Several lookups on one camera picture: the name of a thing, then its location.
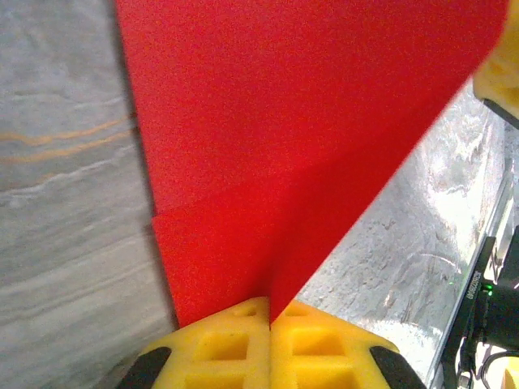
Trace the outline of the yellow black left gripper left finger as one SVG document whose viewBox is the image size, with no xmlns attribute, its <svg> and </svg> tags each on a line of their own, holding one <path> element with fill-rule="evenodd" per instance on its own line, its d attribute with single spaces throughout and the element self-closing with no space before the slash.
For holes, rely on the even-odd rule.
<svg viewBox="0 0 519 389">
<path fill-rule="evenodd" d="M 117 387 L 269 388 L 268 299 L 249 299 L 152 342 Z"/>
</svg>

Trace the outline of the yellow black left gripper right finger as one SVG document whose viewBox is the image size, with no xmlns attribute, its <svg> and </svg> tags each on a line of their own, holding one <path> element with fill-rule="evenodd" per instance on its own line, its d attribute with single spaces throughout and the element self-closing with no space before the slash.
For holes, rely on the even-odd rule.
<svg viewBox="0 0 519 389">
<path fill-rule="evenodd" d="M 299 301 L 271 326 L 271 388 L 421 388 L 397 346 Z"/>
</svg>

